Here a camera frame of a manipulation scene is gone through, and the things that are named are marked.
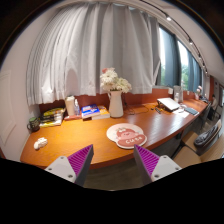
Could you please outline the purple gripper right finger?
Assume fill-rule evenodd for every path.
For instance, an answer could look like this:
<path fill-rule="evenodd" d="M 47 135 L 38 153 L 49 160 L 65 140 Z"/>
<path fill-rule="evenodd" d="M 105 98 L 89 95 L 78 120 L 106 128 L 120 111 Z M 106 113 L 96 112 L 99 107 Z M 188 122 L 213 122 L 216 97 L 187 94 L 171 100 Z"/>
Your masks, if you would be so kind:
<path fill-rule="evenodd" d="M 134 158 L 144 185 L 181 170 L 169 156 L 158 156 L 139 145 L 134 146 Z"/>

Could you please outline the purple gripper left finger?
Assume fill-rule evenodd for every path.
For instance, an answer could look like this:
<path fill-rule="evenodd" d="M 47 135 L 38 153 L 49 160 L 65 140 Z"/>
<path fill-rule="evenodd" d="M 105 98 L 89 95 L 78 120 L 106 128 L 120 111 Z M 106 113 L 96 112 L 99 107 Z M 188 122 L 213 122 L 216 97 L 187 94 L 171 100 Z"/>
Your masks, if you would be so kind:
<path fill-rule="evenodd" d="M 83 186 L 93 155 L 93 146 L 86 146 L 68 157 L 59 156 L 46 168 L 46 171 Z"/>

